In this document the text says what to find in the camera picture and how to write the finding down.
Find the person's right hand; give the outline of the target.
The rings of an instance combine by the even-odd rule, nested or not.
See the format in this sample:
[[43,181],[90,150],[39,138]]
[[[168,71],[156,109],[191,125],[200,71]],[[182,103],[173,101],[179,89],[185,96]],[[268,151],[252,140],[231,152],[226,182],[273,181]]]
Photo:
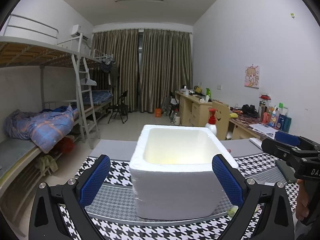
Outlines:
[[297,180],[297,184],[299,185],[299,191],[297,196],[297,205],[296,205],[296,218],[298,220],[303,220],[304,218],[308,217],[309,210],[309,197],[305,190],[304,181],[301,179]]

